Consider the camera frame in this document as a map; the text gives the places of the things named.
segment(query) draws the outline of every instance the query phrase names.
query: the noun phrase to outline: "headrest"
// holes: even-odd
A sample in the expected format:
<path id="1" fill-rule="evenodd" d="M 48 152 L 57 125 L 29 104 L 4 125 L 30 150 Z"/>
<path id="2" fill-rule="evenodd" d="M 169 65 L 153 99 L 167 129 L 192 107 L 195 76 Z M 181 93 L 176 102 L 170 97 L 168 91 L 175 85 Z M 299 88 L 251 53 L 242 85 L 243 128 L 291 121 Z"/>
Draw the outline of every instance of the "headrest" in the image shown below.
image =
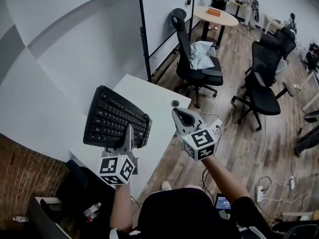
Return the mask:
<path id="1" fill-rule="evenodd" d="M 186 11 L 181 8 L 176 8 L 170 13 L 171 23 L 178 32 L 184 31 L 185 18 L 187 16 Z"/>
<path id="2" fill-rule="evenodd" d="M 271 50 L 277 51 L 280 49 L 280 43 L 279 40 L 276 38 L 267 35 L 267 34 L 262 34 L 262 37 L 259 41 L 261 45 L 263 45 L 266 48 L 269 48 Z"/>
<path id="3" fill-rule="evenodd" d="M 289 28 L 287 28 L 286 26 L 283 27 L 281 29 L 281 32 L 286 36 L 288 37 L 291 41 L 295 41 L 295 34 L 291 32 L 291 30 Z"/>

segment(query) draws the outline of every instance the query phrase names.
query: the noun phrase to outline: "black shirt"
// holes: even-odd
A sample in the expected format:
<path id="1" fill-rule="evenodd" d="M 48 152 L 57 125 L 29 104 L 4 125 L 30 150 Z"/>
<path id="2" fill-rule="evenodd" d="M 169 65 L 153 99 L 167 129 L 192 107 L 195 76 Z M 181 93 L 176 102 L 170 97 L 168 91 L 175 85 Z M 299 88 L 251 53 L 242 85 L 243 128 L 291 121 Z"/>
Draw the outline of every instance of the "black shirt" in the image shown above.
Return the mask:
<path id="1" fill-rule="evenodd" d="M 210 198 L 199 189 L 157 192 L 143 203 L 136 228 L 141 233 L 132 238 L 240 239 L 240 230 L 248 227 L 255 227 L 266 238 L 271 238 L 271 229 L 252 199 L 242 197 L 231 209 L 228 221 L 220 217 Z"/>
<path id="2" fill-rule="evenodd" d="M 227 2 L 224 0 L 213 0 L 211 6 L 219 10 L 226 10 Z"/>

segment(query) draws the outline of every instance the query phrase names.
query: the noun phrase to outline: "desk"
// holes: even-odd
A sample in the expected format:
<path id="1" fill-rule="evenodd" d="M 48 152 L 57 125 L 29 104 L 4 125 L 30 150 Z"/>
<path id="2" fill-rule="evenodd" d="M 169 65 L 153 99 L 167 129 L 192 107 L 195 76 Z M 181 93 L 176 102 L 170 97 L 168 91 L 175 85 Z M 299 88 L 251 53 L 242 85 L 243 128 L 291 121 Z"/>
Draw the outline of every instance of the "desk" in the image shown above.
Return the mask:
<path id="1" fill-rule="evenodd" d="M 268 33 L 268 30 L 269 30 L 269 27 L 270 25 L 273 25 L 274 27 L 278 28 L 278 29 L 282 29 L 285 25 L 284 24 L 279 24 L 277 21 L 275 21 L 275 18 L 269 16 L 266 14 L 266 19 L 268 21 L 268 24 L 267 24 L 267 27 L 266 27 L 266 30 L 265 30 L 265 34 Z"/>
<path id="2" fill-rule="evenodd" d="M 318 98 L 319 98 L 319 84 L 318 84 L 318 78 L 315 74 L 314 71 L 312 71 L 312 73 L 309 75 L 309 77 L 305 80 L 305 82 L 301 85 L 301 87 L 299 88 L 299 90 L 301 90 L 304 85 L 306 83 L 308 83 L 310 81 L 311 78 L 314 78 L 315 82 L 316 82 L 316 86 L 317 86 L 317 89 L 318 89 L 318 94 L 315 95 L 315 97 L 305 106 L 303 107 L 303 111 L 305 112 Z"/>
<path id="3" fill-rule="evenodd" d="M 197 38 L 196 41 L 214 42 L 217 45 L 217 47 L 215 47 L 215 49 L 218 50 L 220 48 L 220 42 L 221 42 L 221 39 L 223 37 L 225 26 L 237 26 L 239 22 L 233 15 L 230 15 L 229 13 L 222 11 L 222 10 L 219 10 L 220 17 L 210 15 L 207 13 L 209 8 L 210 7 L 206 7 L 206 6 L 196 6 L 194 9 L 194 15 L 205 21 L 204 28 L 203 28 L 203 34 L 201 37 Z M 219 24 L 222 26 L 220 28 L 217 42 L 215 39 L 207 37 L 210 22 L 215 23 L 215 24 Z"/>
<path id="4" fill-rule="evenodd" d="M 171 115 L 173 108 L 170 103 L 178 100 L 180 108 L 188 108 L 190 99 L 130 75 L 126 75 L 114 91 L 139 107 L 153 121 L 147 146 L 133 150 L 134 156 L 139 158 L 139 174 L 131 177 L 130 186 L 131 195 L 137 199 L 175 134 L 176 128 Z M 83 134 L 84 129 L 71 152 L 87 168 L 96 173 L 103 148 L 85 145 Z"/>
<path id="5" fill-rule="evenodd" d="M 240 4 L 240 3 L 237 3 L 236 1 L 230 1 L 230 3 L 233 3 L 234 5 L 237 6 L 237 10 L 236 10 L 236 14 L 235 14 L 235 17 L 237 18 L 238 17 L 238 12 L 239 12 L 239 8 L 240 7 L 247 7 L 246 4 Z"/>

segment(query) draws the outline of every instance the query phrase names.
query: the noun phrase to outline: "round table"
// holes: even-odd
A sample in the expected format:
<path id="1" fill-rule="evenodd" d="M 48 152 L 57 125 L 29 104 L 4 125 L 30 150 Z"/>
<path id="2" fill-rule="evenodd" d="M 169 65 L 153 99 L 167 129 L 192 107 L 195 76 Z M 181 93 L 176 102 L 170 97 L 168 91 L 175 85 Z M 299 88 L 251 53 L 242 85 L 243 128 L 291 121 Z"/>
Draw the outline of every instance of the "round table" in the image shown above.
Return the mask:
<path id="1" fill-rule="evenodd" d="M 220 11 L 220 17 L 210 15 L 207 13 L 208 9 L 210 7 L 207 6 L 196 6 L 194 8 L 194 16 L 201 18 L 204 20 L 204 28 L 203 28 L 203 34 L 201 37 L 197 38 L 196 41 L 211 41 L 214 42 L 217 46 L 215 49 L 219 49 L 220 47 L 220 42 L 223 37 L 224 29 L 225 26 L 237 26 L 238 25 L 238 20 L 233 16 L 230 15 L 229 13 L 226 13 L 225 11 L 219 10 Z M 209 23 L 215 23 L 218 25 L 221 25 L 222 27 L 220 28 L 218 40 L 216 41 L 213 38 L 207 37 L 208 34 L 208 28 L 209 28 Z"/>

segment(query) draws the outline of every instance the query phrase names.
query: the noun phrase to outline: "keyboard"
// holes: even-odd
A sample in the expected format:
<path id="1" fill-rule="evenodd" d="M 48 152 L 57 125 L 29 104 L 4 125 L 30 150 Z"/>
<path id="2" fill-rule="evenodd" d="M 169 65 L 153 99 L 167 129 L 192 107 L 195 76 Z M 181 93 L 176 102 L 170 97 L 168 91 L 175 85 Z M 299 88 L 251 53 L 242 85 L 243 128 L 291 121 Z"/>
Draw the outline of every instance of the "keyboard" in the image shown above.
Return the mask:
<path id="1" fill-rule="evenodd" d="M 139 108 L 113 90 L 100 86 L 94 94 L 86 120 L 83 142 L 104 148 L 124 145 L 126 129 L 134 129 L 134 147 L 147 144 L 152 120 Z"/>

